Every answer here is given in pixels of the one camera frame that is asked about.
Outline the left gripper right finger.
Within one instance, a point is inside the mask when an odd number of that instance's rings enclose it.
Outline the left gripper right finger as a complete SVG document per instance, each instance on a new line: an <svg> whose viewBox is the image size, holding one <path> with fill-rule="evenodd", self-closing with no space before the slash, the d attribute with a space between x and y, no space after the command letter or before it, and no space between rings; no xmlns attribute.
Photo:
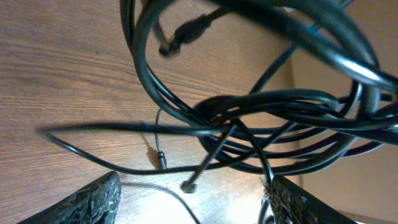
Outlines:
<svg viewBox="0 0 398 224"><path fill-rule="evenodd" d="M263 222L276 224L356 224L283 176L265 185Z"/></svg>

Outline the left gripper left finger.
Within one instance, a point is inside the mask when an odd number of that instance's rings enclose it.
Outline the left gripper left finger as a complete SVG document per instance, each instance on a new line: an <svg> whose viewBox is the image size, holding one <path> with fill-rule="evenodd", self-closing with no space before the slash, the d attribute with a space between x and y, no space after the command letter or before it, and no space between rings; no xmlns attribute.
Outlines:
<svg viewBox="0 0 398 224"><path fill-rule="evenodd" d="M119 174L111 171L21 221L33 224L114 224L121 202Z"/></svg>

